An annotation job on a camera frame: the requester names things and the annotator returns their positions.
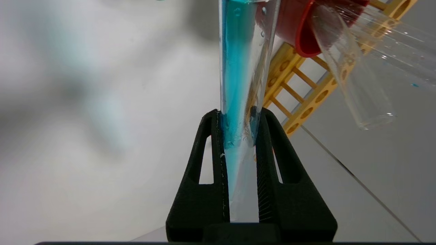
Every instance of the water droplet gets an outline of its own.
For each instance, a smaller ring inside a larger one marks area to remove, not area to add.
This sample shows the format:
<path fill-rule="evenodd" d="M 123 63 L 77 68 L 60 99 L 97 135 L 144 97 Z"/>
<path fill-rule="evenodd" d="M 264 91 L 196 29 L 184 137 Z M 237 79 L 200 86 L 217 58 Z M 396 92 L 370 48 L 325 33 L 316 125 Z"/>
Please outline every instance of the water droplet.
<path fill-rule="evenodd" d="M 241 9 L 240 8 L 235 8 L 235 16 L 241 16 Z"/>

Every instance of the white surface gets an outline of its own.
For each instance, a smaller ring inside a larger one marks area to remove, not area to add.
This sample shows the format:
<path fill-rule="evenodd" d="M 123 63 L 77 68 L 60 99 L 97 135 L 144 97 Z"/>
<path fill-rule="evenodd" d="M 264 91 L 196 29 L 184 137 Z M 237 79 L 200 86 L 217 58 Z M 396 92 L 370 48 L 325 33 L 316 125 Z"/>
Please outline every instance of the white surface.
<path fill-rule="evenodd" d="M 416 242 L 302 128 L 290 138 L 306 172 L 338 223 L 335 242 Z"/>
<path fill-rule="evenodd" d="M 1 120 L 1 244 L 131 240 L 161 227 L 201 117 L 219 108 L 218 43 L 190 31 L 191 2 L 63 3 L 78 30 L 89 31 L 83 37 L 93 50 L 96 76 L 120 101 L 131 145 L 119 155 L 105 152 L 79 99 L 28 88 L 55 81 L 36 77 L 54 79 L 42 68 L 29 69 L 38 56 L 13 53 L 19 34 L 2 42 L 2 54 L 30 63 L 21 64 L 21 87 L 10 90 L 18 99 L 28 93 L 31 102 L 2 98 L 5 108 L 14 108 L 4 109 Z M 1 63 L 10 60 L 2 55 Z M 2 70 L 2 85 L 13 84 L 19 71 Z"/>
<path fill-rule="evenodd" d="M 403 21 L 434 31 L 436 2 L 420 0 Z M 305 126 L 364 185 L 425 242 L 436 241 L 436 95 L 410 86 L 416 79 L 372 60 L 397 120 L 388 126 L 360 131 L 337 90 L 306 121 Z"/>
<path fill-rule="evenodd" d="M 167 242 L 167 231 L 165 226 L 156 229 L 148 234 L 140 236 L 133 240 L 134 242 Z"/>

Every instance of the black clamp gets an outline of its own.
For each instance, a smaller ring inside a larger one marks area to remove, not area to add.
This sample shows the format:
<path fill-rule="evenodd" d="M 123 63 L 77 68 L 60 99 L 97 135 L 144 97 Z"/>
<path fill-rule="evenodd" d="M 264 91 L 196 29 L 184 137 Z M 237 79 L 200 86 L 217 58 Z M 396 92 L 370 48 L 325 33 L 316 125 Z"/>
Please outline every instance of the black clamp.
<path fill-rule="evenodd" d="M 256 139 L 259 223 L 230 223 L 221 114 L 201 120 L 166 222 L 170 242 L 330 242 L 337 222 L 307 175 L 274 114 L 263 108 Z M 199 184 L 206 139 L 212 139 L 213 184 Z M 283 183 L 279 182 L 277 166 Z"/>

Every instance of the blue liquid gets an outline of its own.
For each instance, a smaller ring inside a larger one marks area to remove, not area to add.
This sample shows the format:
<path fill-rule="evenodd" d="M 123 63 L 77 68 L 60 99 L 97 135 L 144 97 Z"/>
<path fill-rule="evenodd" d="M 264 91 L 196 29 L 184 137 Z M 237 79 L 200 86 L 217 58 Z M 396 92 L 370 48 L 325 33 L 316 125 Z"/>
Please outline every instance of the blue liquid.
<path fill-rule="evenodd" d="M 245 106 L 250 87 L 249 59 L 256 4 L 245 0 L 222 0 L 222 119 L 230 201 L 236 187 L 240 163 L 246 153 L 241 147 Z"/>

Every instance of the test tube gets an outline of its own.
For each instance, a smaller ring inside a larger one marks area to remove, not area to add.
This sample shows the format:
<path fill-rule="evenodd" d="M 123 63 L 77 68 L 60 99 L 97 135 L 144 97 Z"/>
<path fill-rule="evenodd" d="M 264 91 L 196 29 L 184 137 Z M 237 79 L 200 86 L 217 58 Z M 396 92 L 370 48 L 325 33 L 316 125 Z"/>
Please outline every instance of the test tube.
<path fill-rule="evenodd" d="M 279 7 L 280 0 L 219 0 L 221 129 L 232 221 L 247 221 L 238 213 L 247 189 L 257 186 L 254 144 Z"/>
<path fill-rule="evenodd" d="M 310 25 L 358 127 L 390 123 L 392 105 L 334 5 L 318 2 Z"/>
<path fill-rule="evenodd" d="M 436 37 L 348 0 L 334 5 L 363 53 L 419 78 L 416 83 L 436 92 Z"/>

